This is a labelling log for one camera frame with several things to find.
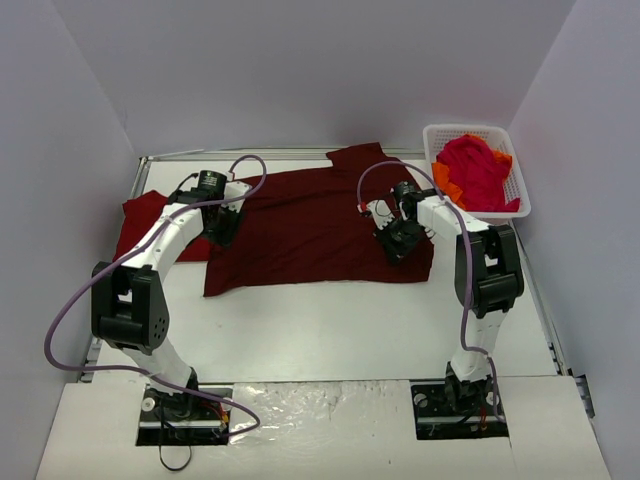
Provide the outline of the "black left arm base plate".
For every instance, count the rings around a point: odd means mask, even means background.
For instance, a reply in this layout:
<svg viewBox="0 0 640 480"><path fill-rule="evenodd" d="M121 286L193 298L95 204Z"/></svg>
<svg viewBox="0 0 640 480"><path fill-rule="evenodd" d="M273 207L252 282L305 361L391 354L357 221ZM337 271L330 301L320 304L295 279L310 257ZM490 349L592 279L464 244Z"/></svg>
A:
<svg viewBox="0 0 640 480"><path fill-rule="evenodd" d="M223 446L229 443L230 408L182 393L147 386L141 402L136 445Z"/></svg>

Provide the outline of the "dark maroon t shirt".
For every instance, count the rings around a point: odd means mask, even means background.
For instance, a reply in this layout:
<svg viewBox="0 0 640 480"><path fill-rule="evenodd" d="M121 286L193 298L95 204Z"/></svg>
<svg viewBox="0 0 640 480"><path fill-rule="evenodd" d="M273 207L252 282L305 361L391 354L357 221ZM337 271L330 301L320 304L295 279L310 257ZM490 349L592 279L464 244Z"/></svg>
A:
<svg viewBox="0 0 640 480"><path fill-rule="evenodd" d="M424 282L434 246L423 239L392 265L374 238L375 223L357 201L388 200L393 186L411 180L377 143L327 153L325 168L273 173L245 201L245 215L227 249L214 247L204 294L215 297L249 286L321 281Z"/></svg>

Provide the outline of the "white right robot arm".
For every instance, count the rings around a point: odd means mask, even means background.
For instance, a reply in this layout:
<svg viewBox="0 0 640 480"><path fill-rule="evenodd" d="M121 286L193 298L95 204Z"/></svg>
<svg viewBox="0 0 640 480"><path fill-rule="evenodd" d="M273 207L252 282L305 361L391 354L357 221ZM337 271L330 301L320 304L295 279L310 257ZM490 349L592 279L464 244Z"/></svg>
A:
<svg viewBox="0 0 640 480"><path fill-rule="evenodd" d="M479 220L433 189L402 182L384 200L364 206L389 262L402 262L429 233L455 243L454 289L463 313L459 346L446 367L446 406L465 413L493 387L499 329L524 292L516 236L507 225Z"/></svg>

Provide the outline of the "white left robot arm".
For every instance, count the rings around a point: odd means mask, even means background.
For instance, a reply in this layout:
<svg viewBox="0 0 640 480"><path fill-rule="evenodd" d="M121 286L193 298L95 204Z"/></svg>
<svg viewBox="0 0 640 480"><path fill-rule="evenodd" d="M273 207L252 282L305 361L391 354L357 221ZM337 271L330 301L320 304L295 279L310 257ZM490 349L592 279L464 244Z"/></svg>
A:
<svg viewBox="0 0 640 480"><path fill-rule="evenodd" d="M165 406L179 418L195 415L201 393L195 370L168 339L170 313L163 283L180 255L202 238L227 247L243 220L251 186L230 172L202 170L190 190L176 189L159 218L125 255L96 265L91 287L91 330L131 358L166 394Z"/></svg>

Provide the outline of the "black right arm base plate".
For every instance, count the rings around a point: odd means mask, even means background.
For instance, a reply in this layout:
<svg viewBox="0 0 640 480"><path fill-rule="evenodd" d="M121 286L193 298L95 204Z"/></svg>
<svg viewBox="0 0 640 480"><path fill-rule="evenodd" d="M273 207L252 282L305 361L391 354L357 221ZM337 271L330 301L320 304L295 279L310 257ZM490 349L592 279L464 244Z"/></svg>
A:
<svg viewBox="0 0 640 480"><path fill-rule="evenodd" d="M447 395L444 380L410 383L415 435L419 441L479 440L508 438L506 422L499 420L504 414L492 388L480 387L454 405Z"/></svg>

